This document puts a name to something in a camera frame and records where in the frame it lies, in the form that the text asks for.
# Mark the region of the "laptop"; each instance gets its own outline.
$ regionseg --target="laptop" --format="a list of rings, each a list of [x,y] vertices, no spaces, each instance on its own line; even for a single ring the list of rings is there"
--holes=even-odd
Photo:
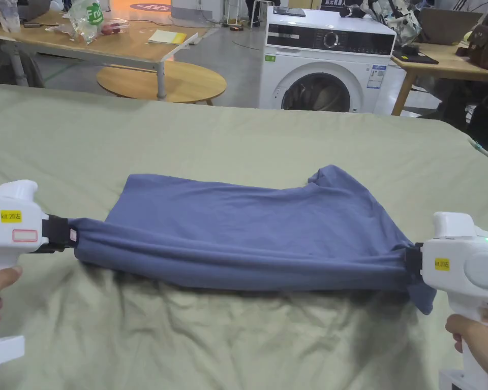
[[[472,30],[481,16],[482,14],[477,12],[423,8],[419,13],[421,42],[438,45],[457,44]]]
[[[18,16],[20,20],[29,22],[45,14],[50,7],[50,0],[19,0]]]

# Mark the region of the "green label on bag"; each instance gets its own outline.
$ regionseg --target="green label on bag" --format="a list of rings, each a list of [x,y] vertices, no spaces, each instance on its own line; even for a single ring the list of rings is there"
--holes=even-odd
[[[92,3],[90,7],[87,7],[88,22],[92,25],[98,25],[103,22],[103,14],[98,3]]]

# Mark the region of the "metal table frame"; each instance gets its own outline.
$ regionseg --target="metal table frame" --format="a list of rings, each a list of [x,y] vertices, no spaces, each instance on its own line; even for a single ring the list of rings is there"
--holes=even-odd
[[[172,49],[158,62],[153,62],[151,60],[142,58],[119,57],[106,53],[97,53],[63,47],[46,46],[42,44],[25,43],[4,39],[3,37],[0,37],[0,39],[4,41],[4,50],[7,51],[11,56],[11,63],[17,78],[18,85],[28,86],[27,76],[25,75],[25,71],[23,69],[22,61],[20,60],[19,54],[19,50],[24,50],[27,52],[39,52],[54,56],[74,58],[104,66],[111,66],[112,64],[114,64],[118,66],[132,68],[135,70],[148,72],[155,71],[157,72],[157,100],[164,101],[166,99],[166,87],[164,85],[164,61],[166,61],[168,58],[171,58],[180,49],[194,42],[198,37],[199,34],[195,33],[193,36],[186,39],[181,45],[177,45],[177,47]]]

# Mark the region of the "bed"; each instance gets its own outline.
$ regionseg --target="bed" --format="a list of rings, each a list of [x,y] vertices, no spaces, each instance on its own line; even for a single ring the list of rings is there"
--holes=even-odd
[[[104,219],[130,173],[287,188],[329,164],[413,241],[433,236],[435,211],[488,231],[488,157],[441,122],[0,86],[0,184],[35,180],[36,201],[59,216]],[[0,336],[24,334],[26,356],[0,366],[0,390],[424,390],[461,365],[445,294],[424,316],[388,292],[178,288],[70,250],[20,263]]]

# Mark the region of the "yellow label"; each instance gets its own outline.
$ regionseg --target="yellow label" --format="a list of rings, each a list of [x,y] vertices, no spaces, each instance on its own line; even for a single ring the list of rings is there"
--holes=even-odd
[[[2,223],[20,223],[22,222],[22,212],[20,210],[1,210],[0,219]]]
[[[172,43],[175,43],[176,45],[180,45],[181,43],[184,42],[185,39],[186,39],[186,34],[177,33],[174,39],[172,40]]]
[[[436,271],[449,271],[450,260],[447,258],[436,258]]]

